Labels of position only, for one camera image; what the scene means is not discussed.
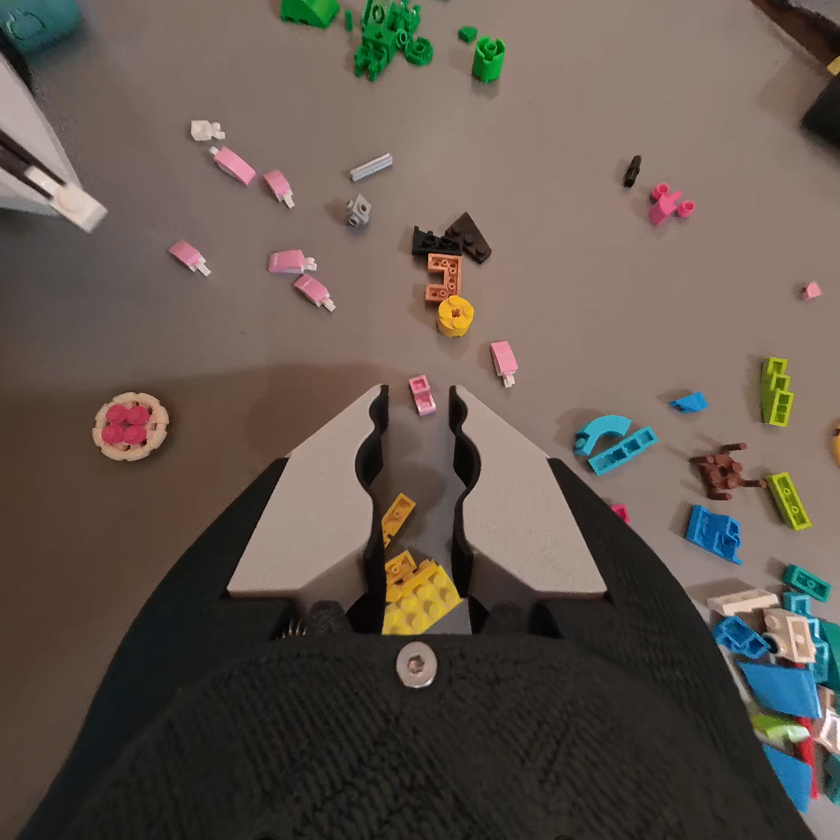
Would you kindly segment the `lime green stepped brick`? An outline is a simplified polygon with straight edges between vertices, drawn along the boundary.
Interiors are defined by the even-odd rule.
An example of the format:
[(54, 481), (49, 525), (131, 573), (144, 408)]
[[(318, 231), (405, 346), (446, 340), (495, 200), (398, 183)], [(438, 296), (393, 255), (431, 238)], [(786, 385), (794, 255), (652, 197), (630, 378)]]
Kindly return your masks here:
[(795, 395), (791, 377), (786, 373), (788, 360), (768, 357), (762, 363), (760, 398), (762, 421), (774, 427), (788, 427)]

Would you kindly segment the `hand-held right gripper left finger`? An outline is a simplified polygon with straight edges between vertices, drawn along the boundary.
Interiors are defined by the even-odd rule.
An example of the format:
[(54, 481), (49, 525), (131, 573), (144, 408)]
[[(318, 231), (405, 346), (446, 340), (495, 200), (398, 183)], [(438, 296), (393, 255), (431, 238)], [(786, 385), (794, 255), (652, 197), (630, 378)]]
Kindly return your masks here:
[(384, 550), (371, 484), (383, 467), (388, 394), (371, 387), (290, 451), (227, 583), (230, 597), (287, 598), (301, 615), (338, 602), (359, 632), (382, 630)]

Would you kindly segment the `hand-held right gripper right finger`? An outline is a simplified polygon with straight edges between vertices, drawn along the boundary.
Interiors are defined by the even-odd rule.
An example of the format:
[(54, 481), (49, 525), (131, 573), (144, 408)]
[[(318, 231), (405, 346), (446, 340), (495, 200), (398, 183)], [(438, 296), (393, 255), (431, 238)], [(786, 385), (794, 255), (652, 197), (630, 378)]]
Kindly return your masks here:
[(540, 601), (601, 600), (606, 584), (550, 457), (461, 385), (449, 389), (456, 503), (452, 577), (477, 634), (489, 612)]

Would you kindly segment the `teal case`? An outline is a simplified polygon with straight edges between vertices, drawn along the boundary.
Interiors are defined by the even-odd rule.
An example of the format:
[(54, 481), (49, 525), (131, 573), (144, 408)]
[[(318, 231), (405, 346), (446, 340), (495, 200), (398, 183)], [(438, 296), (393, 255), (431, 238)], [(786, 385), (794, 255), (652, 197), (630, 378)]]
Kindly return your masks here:
[(81, 23), (76, 1), (1, 1), (1, 26), (25, 56), (73, 35)]

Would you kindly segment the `brown flower-shaped brick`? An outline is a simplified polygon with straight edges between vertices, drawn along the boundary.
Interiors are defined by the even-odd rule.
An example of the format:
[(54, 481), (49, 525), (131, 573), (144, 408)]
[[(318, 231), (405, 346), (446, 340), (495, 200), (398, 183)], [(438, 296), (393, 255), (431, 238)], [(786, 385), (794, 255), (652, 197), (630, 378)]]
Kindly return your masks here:
[(732, 456), (747, 448), (746, 443), (724, 444), (716, 454), (688, 459), (690, 464), (698, 468), (709, 500), (729, 501), (732, 490), (739, 487), (767, 489), (768, 484), (764, 479), (745, 479), (742, 464)]

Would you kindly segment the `round white plate magenta studs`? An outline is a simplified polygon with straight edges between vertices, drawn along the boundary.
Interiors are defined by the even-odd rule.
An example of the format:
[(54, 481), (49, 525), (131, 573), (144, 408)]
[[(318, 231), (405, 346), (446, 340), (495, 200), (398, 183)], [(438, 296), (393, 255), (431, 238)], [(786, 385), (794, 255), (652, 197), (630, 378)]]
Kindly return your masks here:
[(162, 446), (169, 423), (166, 408), (155, 397), (125, 392), (100, 407), (91, 437), (111, 460), (134, 462)]

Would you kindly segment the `lime green plate brick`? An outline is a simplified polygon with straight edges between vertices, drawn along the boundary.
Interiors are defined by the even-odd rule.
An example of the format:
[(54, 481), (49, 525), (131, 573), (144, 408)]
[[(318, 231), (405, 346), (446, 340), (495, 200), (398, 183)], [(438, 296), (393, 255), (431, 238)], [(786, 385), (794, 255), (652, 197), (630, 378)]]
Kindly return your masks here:
[(791, 475), (788, 472), (771, 474), (765, 477), (765, 481), (784, 524), (797, 532), (810, 529), (812, 520)]

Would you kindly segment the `black studded plate brick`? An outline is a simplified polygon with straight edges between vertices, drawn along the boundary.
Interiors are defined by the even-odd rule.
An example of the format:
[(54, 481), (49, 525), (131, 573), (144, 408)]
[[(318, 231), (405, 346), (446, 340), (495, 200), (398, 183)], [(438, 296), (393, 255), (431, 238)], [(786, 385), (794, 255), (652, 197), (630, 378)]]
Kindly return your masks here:
[(423, 231), (418, 226), (414, 226), (411, 245), (413, 257), (462, 256), (463, 253), (463, 246), (457, 238), (437, 236), (431, 231)]

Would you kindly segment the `yellow round brick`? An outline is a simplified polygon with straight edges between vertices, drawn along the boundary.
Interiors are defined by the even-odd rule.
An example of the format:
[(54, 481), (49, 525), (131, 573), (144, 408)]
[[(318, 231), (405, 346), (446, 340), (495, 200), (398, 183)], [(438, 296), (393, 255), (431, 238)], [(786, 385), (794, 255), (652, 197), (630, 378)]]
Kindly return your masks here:
[(439, 303), (437, 330), (447, 338), (460, 338), (467, 334), (475, 317), (471, 303), (463, 297), (450, 295)]

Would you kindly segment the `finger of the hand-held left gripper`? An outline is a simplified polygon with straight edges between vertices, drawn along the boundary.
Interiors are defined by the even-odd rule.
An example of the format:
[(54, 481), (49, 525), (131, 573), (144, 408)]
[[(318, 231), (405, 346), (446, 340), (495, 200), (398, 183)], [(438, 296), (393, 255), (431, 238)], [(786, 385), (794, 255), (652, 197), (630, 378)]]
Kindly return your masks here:
[(49, 196), (40, 191), (25, 176), (34, 166), (55, 182), (69, 181), (69, 159), (64, 151), (52, 154), (45, 164), (25, 162), (12, 151), (1, 152), (1, 208), (10, 211), (57, 217), (60, 214), (49, 205)]
[(5, 56), (1, 56), (1, 130), (2, 138), (14, 141), (43, 172), (59, 182), (81, 185), (56, 133)]

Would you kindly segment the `grey desk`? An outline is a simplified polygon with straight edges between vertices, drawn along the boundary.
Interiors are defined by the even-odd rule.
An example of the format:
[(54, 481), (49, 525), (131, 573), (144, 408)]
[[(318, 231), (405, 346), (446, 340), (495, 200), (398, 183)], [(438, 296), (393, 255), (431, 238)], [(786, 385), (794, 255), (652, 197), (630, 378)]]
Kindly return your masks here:
[[(799, 564), (838, 588), (838, 157), (799, 129), (823, 66), (751, 2), (421, 2), (434, 60), (353, 74), (358, 35), (286, 25), (277, 2), (80, 2), (75, 40), (31, 63), (38, 101), (108, 216), (2, 216), (2, 838), (49, 788), (141, 606), (207, 525), (277, 457), (373, 385), (390, 388), (384, 507), (445, 564), (462, 484), (448, 388), (463, 385), (563, 459), (704, 606), (771, 588)], [(471, 74), (462, 27), (507, 46)], [(225, 140), (195, 142), (190, 122)], [(208, 148), (256, 172), (248, 185)], [(350, 169), (391, 153), (360, 182)], [(632, 189), (628, 163), (642, 156)], [(280, 170), (294, 208), (263, 174)], [(668, 183), (696, 204), (658, 227)], [(365, 227), (346, 223), (361, 193)], [(468, 212), (491, 247), (463, 253), (467, 334), (437, 330), (414, 226)], [(185, 240), (209, 277), (169, 254)], [(335, 311), (271, 274), (301, 249)], [(822, 295), (799, 299), (816, 282)], [(508, 341), (515, 385), (490, 343)], [(788, 427), (762, 421), (765, 358), (788, 361)], [(419, 416), (408, 384), (437, 406)], [(120, 462), (93, 443), (100, 407), (147, 393), (167, 436)], [(702, 392), (708, 408), (669, 402)], [(603, 415), (658, 443), (604, 476), (574, 453)], [(688, 459), (787, 472), (812, 520), (770, 489), (709, 500)], [(742, 564), (684, 539), (691, 509), (737, 520)]]

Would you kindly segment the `pile of colourful toy bricks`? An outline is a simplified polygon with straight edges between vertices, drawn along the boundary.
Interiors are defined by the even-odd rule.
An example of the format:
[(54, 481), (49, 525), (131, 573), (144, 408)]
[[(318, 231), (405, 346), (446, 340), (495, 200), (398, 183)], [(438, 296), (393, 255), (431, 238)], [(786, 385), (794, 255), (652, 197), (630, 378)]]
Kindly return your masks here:
[(838, 623), (819, 617), (832, 586), (788, 564), (777, 591), (707, 599), (711, 634), (728, 657), (764, 757), (801, 814), (839, 803)]

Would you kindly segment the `magenta toy brick piece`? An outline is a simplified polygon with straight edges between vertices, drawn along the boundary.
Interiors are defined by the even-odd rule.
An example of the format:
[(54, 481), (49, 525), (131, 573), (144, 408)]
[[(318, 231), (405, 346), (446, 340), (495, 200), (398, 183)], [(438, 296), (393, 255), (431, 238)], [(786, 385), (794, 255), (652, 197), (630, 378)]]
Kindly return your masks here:
[(648, 212), (651, 225), (658, 227), (668, 218), (676, 215), (678, 218), (690, 217), (696, 209), (696, 204), (682, 199), (681, 191), (671, 191), (669, 184), (657, 184), (650, 194), (652, 205)]

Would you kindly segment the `teal arch brick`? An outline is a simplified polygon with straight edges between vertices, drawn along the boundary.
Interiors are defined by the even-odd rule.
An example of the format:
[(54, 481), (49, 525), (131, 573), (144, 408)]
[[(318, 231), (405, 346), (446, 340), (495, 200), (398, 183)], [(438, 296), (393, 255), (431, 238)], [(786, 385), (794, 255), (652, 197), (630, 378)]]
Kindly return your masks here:
[[(574, 453), (579, 457), (587, 457), (594, 475), (611, 473), (658, 443), (658, 437), (650, 426), (631, 432), (632, 424), (633, 421), (626, 416), (599, 416), (576, 432)], [(596, 455), (595, 447), (603, 437), (615, 438), (616, 441)]]

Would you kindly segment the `large yellow plate brick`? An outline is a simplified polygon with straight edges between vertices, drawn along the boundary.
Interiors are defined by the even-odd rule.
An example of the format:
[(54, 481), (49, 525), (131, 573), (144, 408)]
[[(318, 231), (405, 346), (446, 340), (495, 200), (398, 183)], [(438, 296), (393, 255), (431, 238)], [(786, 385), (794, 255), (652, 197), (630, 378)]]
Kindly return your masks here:
[(422, 634), (461, 603), (441, 564), (416, 563), (407, 550), (385, 563), (385, 581), (383, 636)]

